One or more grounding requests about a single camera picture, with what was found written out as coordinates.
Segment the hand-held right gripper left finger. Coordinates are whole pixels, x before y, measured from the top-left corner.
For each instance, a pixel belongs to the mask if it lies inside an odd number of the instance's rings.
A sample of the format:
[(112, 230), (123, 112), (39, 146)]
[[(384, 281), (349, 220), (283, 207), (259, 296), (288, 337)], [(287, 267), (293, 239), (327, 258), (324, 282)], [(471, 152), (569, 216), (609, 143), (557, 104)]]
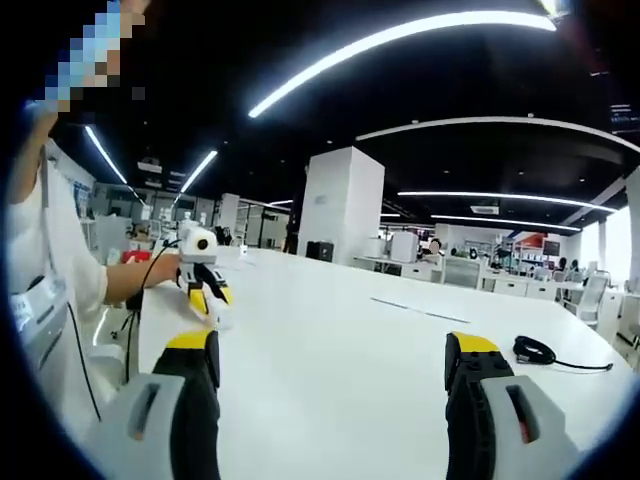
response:
[(174, 337), (153, 371), (130, 380), (99, 422), (106, 479), (218, 479), (219, 342), (215, 330)]

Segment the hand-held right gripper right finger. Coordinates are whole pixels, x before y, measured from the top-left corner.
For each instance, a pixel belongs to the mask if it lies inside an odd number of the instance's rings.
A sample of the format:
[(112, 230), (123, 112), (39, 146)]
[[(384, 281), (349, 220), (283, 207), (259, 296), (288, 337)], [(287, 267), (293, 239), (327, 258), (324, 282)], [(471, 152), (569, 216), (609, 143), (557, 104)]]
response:
[(446, 337), (448, 479), (563, 479), (580, 460), (564, 412), (491, 341)]

